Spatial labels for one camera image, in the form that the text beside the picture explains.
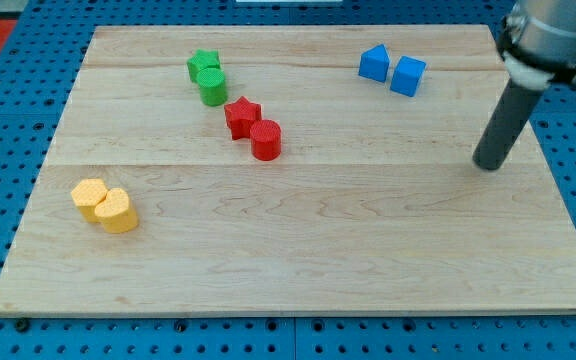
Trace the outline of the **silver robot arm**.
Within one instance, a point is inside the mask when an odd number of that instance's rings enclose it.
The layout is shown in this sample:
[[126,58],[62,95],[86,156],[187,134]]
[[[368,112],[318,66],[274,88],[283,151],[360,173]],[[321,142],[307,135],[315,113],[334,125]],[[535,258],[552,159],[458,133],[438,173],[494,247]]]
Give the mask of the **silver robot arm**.
[[497,49],[511,80],[532,91],[576,87],[576,0],[518,0]]

